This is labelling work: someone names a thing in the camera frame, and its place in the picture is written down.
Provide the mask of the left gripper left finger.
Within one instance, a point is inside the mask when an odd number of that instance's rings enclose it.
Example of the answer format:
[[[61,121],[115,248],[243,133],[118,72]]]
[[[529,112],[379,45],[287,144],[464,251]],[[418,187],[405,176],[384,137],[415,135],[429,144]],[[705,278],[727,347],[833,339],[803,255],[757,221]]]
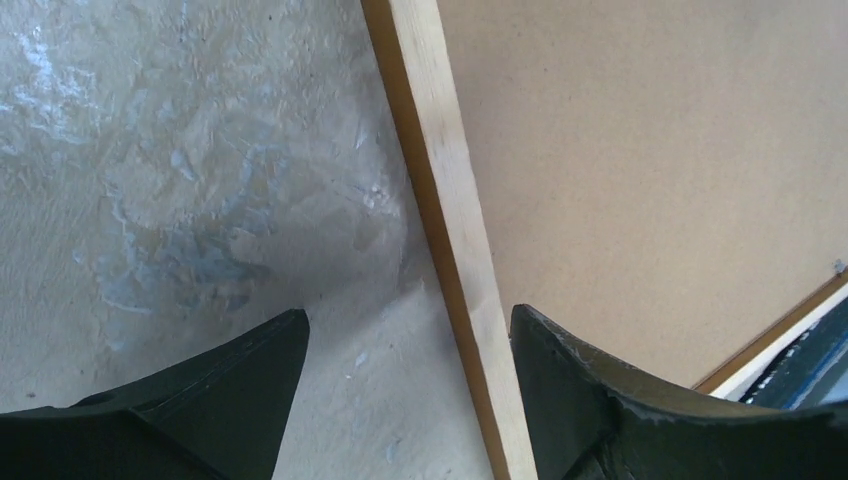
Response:
[[[269,479],[303,370],[307,314],[64,408],[1,417],[5,479]]]

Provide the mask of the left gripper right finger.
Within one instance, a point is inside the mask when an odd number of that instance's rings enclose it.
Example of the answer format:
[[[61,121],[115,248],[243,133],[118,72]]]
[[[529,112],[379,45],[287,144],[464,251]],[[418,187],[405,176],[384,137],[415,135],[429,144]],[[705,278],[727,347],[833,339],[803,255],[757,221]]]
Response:
[[[572,335],[529,305],[510,343],[542,479],[843,479],[847,405],[705,395]]]

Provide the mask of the wooden picture frame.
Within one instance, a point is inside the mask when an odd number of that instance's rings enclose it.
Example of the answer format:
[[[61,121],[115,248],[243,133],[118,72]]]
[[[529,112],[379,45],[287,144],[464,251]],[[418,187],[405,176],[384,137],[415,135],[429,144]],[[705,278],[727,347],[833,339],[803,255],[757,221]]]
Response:
[[[439,10],[443,1],[366,1],[363,11],[425,234],[499,479],[537,474],[510,343],[512,310],[501,298],[471,151]],[[832,276],[693,386],[724,400],[799,332],[841,305],[847,275]]]

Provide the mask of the brown cardboard backing board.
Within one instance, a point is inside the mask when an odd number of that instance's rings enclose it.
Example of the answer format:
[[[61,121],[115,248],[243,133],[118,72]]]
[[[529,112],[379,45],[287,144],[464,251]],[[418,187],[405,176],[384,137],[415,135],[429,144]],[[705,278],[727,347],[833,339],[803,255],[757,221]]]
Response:
[[[693,386],[847,257],[843,1],[443,1],[506,308]]]

